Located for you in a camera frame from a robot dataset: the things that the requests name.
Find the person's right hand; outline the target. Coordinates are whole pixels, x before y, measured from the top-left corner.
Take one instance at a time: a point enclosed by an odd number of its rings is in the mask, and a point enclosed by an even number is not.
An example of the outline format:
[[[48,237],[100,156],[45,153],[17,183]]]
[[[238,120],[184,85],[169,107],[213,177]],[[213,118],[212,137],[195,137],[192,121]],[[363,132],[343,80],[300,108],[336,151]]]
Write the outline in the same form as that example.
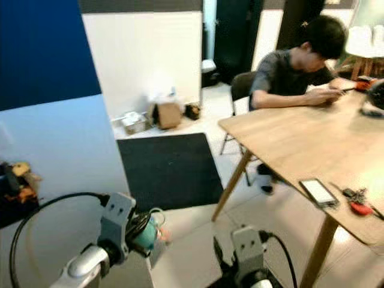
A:
[[[334,104],[338,99],[340,99],[345,94],[344,91],[338,89],[329,89],[323,93],[323,101],[321,101],[319,106],[329,106]]]

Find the person's left hand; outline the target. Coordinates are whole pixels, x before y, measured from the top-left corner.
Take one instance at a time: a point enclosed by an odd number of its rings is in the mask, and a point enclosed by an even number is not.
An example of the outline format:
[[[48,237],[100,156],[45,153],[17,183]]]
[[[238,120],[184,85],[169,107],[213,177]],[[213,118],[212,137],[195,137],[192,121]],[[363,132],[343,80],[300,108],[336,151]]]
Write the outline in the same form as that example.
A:
[[[334,95],[343,95],[347,93],[350,90],[353,90],[354,87],[335,87],[335,86],[329,86],[329,90]]]

